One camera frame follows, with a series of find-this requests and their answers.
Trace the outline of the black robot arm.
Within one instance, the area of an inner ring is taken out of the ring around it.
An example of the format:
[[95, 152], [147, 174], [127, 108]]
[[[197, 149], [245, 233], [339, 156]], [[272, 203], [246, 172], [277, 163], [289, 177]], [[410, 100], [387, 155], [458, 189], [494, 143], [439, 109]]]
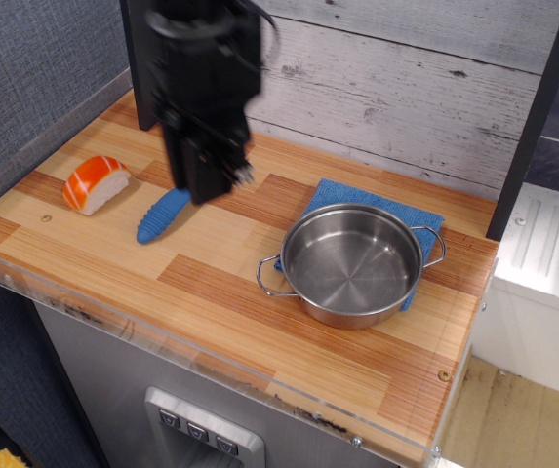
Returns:
[[250, 1], [156, 1], [149, 70], [174, 183], [196, 205], [252, 179], [245, 108], [261, 88], [261, 11]]

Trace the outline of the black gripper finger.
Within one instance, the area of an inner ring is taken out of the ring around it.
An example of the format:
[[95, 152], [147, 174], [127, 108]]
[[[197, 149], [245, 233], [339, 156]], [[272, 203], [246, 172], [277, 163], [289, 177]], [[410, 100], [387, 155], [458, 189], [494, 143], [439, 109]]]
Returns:
[[182, 156], [183, 150], [180, 129], [166, 122], [162, 123], [162, 129], [174, 184], [177, 189], [184, 189], [187, 187], [187, 181]]
[[239, 182], [240, 147], [218, 140], [189, 137], [183, 144], [185, 185], [193, 204], [228, 193]]

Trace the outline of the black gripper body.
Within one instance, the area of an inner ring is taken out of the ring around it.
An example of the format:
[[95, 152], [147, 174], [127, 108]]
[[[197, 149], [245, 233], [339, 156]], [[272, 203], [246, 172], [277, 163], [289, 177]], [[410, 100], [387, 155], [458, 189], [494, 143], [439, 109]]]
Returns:
[[149, 27], [162, 46], [150, 67], [158, 120], [180, 129], [182, 150], [189, 137], [238, 145], [236, 184], [252, 181], [244, 109], [260, 92], [260, 21], [151, 19]]

